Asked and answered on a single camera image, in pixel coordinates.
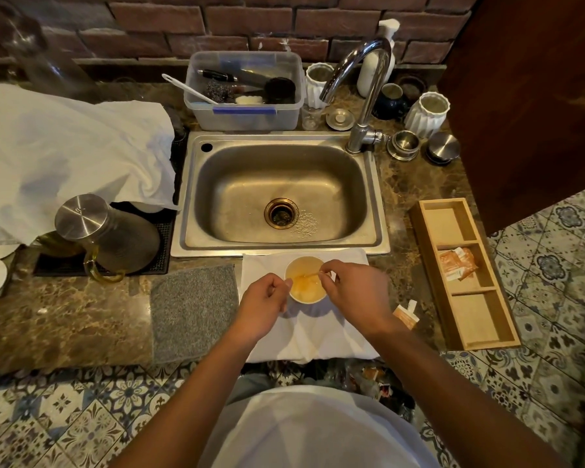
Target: brick wall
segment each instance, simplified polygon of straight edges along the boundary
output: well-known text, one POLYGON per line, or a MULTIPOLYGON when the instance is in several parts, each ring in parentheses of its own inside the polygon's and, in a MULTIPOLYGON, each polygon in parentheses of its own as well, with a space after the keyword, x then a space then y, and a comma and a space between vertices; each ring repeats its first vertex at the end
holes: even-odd
MULTIPOLYGON (((476 0, 11 0, 74 58, 292 50, 337 62, 396 18, 397 62, 441 63, 476 0)), ((7 54, 0 47, 0 57, 7 54)))

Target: patterned tile floor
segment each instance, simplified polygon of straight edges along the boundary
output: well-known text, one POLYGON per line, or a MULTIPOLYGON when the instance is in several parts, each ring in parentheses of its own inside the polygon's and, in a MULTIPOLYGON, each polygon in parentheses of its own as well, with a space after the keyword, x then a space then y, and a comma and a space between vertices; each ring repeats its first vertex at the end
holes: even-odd
MULTIPOLYGON (((568 460, 585 440, 585 191, 490 237, 524 346, 444 358, 568 460)), ((196 363, 0 376, 0 467, 106 467, 196 363)), ((428 422, 421 437, 456 467, 428 422)))

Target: wooden tray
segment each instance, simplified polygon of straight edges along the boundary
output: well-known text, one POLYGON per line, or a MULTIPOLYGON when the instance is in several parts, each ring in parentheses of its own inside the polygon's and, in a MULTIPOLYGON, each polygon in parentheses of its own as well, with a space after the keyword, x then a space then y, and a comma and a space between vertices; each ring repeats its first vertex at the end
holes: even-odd
POLYGON ((468 203, 463 198, 421 200, 410 211, 449 349, 519 346, 520 337, 468 203), (446 281, 439 256, 460 246, 478 269, 463 281, 446 281))

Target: sink drain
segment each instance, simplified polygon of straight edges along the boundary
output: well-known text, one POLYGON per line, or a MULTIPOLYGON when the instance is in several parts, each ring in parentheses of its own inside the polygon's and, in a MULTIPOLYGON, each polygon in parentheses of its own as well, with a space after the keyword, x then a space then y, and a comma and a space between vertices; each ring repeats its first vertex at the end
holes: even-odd
POLYGON ((290 228, 297 222, 299 209, 292 200, 288 198, 276 198, 271 200, 265 208, 266 223, 273 228, 290 228))

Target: soap dispenser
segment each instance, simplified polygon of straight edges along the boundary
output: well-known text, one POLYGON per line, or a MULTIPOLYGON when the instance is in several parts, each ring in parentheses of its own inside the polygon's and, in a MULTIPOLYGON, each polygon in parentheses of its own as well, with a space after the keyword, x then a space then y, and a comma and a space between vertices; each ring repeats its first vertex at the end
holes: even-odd
MULTIPOLYGON (((396 19, 384 19, 379 22, 379 30, 380 35, 385 37, 390 41, 390 65, 388 66, 388 72, 385 75, 385 78, 382 80, 381 84, 385 84, 392 73, 392 69, 394 69, 394 53, 392 50, 394 49, 394 41, 392 37, 394 33, 397 32, 400 23, 396 19)), ((360 95, 364 98, 369 94, 369 90, 371 89, 371 83, 373 75, 375 74, 375 70, 377 70, 377 62, 379 61, 379 54, 376 52, 371 52, 364 58, 364 62, 362 62, 362 69, 360 70, 360 76, 357 79, 357 90, 360 95)))

